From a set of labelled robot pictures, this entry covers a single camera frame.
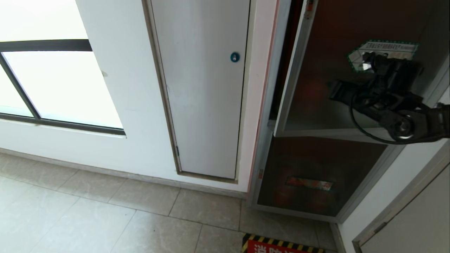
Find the robotic arm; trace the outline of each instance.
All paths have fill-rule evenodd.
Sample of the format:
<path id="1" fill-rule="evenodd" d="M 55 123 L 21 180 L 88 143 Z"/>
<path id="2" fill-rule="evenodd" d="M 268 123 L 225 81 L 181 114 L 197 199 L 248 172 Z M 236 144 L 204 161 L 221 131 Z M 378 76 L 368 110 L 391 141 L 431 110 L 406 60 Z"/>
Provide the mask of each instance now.
<path id="1" fill-rule="evenodd" d="M 416 62 L 388 59 L 374 52 L 363 60 L 375 72 L 364 85 L 336 80 L 331 83 L 331 100 L 349 106 L 354 125 L 367 136 L 387 144 L 433 142 L 450 138 L 450 105 L 430 108 L 423 98 L 409 90 L 422 68 Z M 395 141 L 383 140 L 358 125 L 353 109 L 377 121 Z"/>

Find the frosted glass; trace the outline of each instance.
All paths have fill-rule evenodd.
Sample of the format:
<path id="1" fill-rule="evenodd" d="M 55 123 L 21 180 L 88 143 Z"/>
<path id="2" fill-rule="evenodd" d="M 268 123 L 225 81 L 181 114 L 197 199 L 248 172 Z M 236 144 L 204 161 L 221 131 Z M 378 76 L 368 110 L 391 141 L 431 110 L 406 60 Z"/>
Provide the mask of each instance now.
<path id="1" fill-rule="evenodd" d="M 42 118 L 122 128 L 94 53 L 5 52 Z"/>
<path id="2" fill-rule="evenodd" d="M 2 67 L 0 67 L 0 113 L 33 117 Z"/>
<path id="3" fill-rule="evenodd" d="M 75 0 L 0 0 L 0 41 L 87 39 Z"/>

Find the baseboard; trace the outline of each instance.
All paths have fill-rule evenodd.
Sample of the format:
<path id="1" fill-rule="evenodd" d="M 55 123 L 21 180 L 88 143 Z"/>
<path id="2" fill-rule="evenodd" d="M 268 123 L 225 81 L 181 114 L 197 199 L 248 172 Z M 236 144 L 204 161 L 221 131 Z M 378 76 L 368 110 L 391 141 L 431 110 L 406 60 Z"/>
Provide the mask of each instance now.
<path id="1" fill-rule="evenodd" d="M 337 253 L 346 253 L 344 242 L 342 241 L 341 232 L 339 232 L 339 227 L 336 223 L 330 222 L 331 233 L 333 234 L 334 243 L 336 245 Z"/>
<path id="2" fill-rule="evenodd" d="M 106 174 L 106 175 L 111 175 L 111 176 L 130 178 L 130 179 L 134 179 L 134 180 L 140 180 L 140 181 L 156 183 L 156 184 L 161 184 L 161 185 L 170 185 L 170 186 L 174 186 L 174 187 L 180 187 L 180 188 L 189 189 L 189 190 L 197 190 L 197 191 L 213 193 L 213 194 L 218 194 L 218 195 L 223 195 L 223 196 L 229 196 L 229 197 L 234 197 L 234 198 L 239 198 L 239 199 L 247 198 L 247 193 L 245 193 L 245 192 L 225 190 L 225 189 L 219 189 L 219 188 L 214 188 L 214 187 L 210 187 L 210 186 L 191 184 L 191 183 L 174 181 L 174 180 L 169 180 L 169 179 L 164 179 L 164 178 L 159 178 L 159 177 L 145 176 L 145 175 L 139 175 L 139 174 L 134 174 L 134 173 L 129 173 L 129 172 L 121 172 L 121 171 L 100 168 L 100 167 L 83 165 L 83 164 L 78 164 L 78 163 L 71 163 L 71 162 L 61 161 L 61 160 L 57 160 L 57 159 L 51 159 L 51 158 L 46 158 L 46 157 L 42 157 L 42 156 L 37 156 L 37 155 L 33 155 L 33 154 L 21 153 L 21 152 L 9 150 L 9 149 L 0 148 L 0 153 L 18 156 L 18 157 L 22 157 L 22 158 L 26 158 L 26 159 L 30 159 L 30 160 L 35 160 L 38 162 L 50 163 L 50 164 L 55 164 L 55 165 L 59 165 L 59 166 L 74 168 L 74 169 L 78 169 L 78 170 L 84 170 L 84 171 L 96 172 L 96 173 L 101 173 L 101 174 Z"/>

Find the white door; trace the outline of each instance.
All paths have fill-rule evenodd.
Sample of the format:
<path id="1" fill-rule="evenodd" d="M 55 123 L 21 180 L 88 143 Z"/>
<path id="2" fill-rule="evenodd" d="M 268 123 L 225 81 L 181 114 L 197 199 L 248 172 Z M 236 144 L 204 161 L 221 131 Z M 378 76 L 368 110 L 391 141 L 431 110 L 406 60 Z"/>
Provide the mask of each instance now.
<path id="1" fill-rule="evenodd" d="M 249 0 L 151 3 L 181 170 L 234 178 Z"/>
<path id="2" fill-rule="evenodd" d="M 450 168 L 361 249 L 363 253 L 450 252 Z"/>

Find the window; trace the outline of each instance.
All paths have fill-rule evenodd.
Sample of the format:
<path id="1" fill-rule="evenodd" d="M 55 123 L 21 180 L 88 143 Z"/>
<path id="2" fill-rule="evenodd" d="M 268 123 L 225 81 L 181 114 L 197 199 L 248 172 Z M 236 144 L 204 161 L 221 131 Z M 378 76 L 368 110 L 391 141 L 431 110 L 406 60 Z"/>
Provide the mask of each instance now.
<path id="1" fill-rule="evenodd" d="M 74 0 L 0 0 L 0 118 L 124 135 Z"/>

